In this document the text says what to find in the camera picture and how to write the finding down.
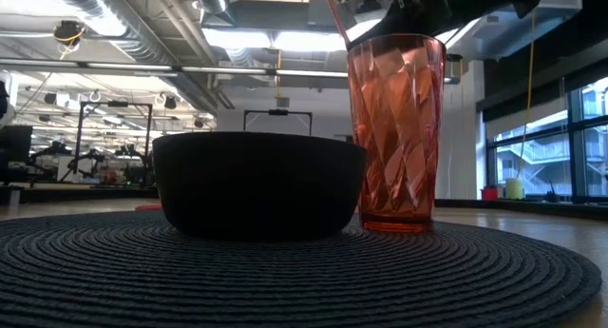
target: floor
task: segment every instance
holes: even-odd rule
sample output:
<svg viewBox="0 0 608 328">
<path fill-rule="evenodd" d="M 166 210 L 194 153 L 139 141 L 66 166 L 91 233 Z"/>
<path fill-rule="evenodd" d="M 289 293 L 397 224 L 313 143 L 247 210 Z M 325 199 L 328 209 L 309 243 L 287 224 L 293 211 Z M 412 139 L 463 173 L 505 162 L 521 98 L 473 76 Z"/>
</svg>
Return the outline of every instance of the floor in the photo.
<svg viewBox="0 0 608 328">
<path fill-rule="evenodd" d="M 133 210 L 138 205 L 158 204 L 158 200 L 113 200 L 71 203 L 21 204 L 18 211 L 0 207 L 0 221 L 39 216 Z M 566 219 L 545 215 L 498 210 L 438 208 L 434 219 L 478 225 L 554 243 L 576 251 L 593 261 L 608 280 L 608 223 Z M 586 308 L 563 327 L 608 327 L 608 289 L 602 286 Z"/>
</svg>

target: red straw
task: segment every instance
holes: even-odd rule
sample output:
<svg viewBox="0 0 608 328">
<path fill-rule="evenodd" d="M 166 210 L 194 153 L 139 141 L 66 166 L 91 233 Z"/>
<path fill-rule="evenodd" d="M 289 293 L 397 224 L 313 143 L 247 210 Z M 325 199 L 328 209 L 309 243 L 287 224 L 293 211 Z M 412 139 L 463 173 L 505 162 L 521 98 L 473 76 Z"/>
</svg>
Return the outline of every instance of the red straw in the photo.
<svg viewBox="0 0 608 328">
<path fill-rule="evenodd" d="M 338 31 L 342 35 L 344 39 L 344 43 L 348 46 L 351 43 L 349 40 L 349 36 L 346 34 L 346 30 L 344 29 L 344 25 L 342 25 L 342 20 L 340 20 L 340 15 L 338 13 L 338 9 L 335 7 L 335 3 L 333 0 L 327 0 L 330 3 L 330 9 L 332 9 L 333 19 L 335 20 L 335 25 L 338 27 Z"/>
</svg>

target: woven placemat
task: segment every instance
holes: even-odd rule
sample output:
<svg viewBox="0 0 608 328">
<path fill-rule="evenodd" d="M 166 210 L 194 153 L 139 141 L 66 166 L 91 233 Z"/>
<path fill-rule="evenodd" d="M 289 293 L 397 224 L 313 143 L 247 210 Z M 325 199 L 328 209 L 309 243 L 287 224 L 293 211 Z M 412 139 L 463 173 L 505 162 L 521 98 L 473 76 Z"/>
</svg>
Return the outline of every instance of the woven placemat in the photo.
<svg viewBox="0 0 608 328">
<path fill-rule="evenodd" d="M 582 256 L 496 230 L 352 223 L 321 241 L 185 237 L 162 213 L 0 222 L 0 326 L 552 325 L 601 279 Z"/>
</svg>

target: black bowl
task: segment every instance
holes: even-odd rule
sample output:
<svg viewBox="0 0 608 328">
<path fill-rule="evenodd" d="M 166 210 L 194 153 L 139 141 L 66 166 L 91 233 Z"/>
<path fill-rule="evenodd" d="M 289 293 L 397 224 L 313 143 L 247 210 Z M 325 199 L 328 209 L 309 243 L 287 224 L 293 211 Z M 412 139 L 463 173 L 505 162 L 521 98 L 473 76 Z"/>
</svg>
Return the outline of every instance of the black bowl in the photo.
<svg viewBox="0 0 608 328">
<path fill-rule="evenodd" d="M 181 232 L 224 240 L 309 240 L 344 228 L 365 149 L 329 139 L 252 132 L 154 141 L 164 215 Z"/>
</svg>

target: drinking glass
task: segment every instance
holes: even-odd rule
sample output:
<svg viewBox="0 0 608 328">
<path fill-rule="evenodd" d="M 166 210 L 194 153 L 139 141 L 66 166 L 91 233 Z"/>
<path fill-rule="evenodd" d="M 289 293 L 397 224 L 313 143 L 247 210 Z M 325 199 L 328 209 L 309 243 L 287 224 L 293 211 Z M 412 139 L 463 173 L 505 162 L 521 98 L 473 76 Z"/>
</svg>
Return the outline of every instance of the drinking glass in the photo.
<svg viewBox="0 0 608 328">
<path fill-rule="evenodd" d="M 368 150 L 359 197 L 364 227 L 432 228 L 446 47 L 392 34 L 349 51 L 354 142 Z"/>
</svg>

